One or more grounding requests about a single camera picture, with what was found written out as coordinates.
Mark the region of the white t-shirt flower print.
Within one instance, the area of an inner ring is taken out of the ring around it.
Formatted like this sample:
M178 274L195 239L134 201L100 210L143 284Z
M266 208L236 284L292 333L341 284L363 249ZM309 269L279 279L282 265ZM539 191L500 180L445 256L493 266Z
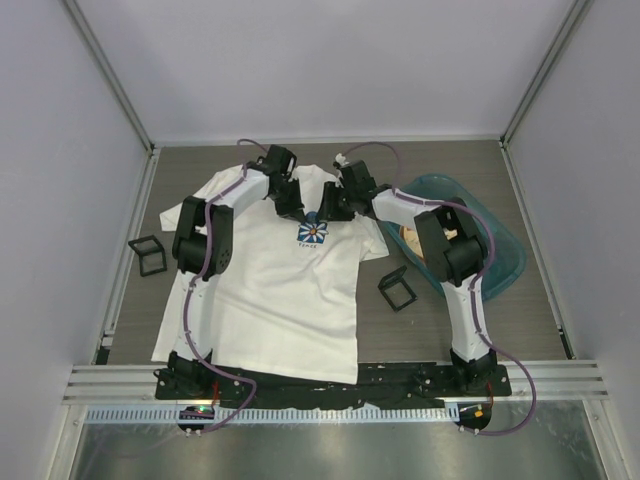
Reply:
M316 212L334 175L299 166L304 212ZM358 376L356 290L361 262L388 256L370 218L298 223L280 218L272 200L234 222L233 255L215 290L211 363L308 380L353 384ZM181 326L180 274L171 287L154 362L167 362Z

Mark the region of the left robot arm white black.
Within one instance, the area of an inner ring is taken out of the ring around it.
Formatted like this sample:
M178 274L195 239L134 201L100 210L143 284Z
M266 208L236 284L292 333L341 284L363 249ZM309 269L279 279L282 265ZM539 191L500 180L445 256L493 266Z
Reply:
M299 182L292 178L297 157L286 150L261 156L241 166L239 177L213 198L188 196L174 234L172 256L177 262L183 292L181 326L167 365L154 372L159 400L200 399L214 391L221 378L251 387L256 381L226 372L211 363L211 322L215 290L233 255L234 220L258 201L275 201L276 212L302 220Z

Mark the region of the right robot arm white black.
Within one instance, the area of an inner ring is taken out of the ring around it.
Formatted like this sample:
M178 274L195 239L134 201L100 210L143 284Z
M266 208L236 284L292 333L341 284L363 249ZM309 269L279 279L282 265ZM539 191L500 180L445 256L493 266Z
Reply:
M465 395L477 393L497 368L482 302L483 277L495 258L488 225L459 199L424 199L382 186L360 191L340 181L324 184L319 221L351 221L358 214L417 233L426 268L447 302L453 386Z

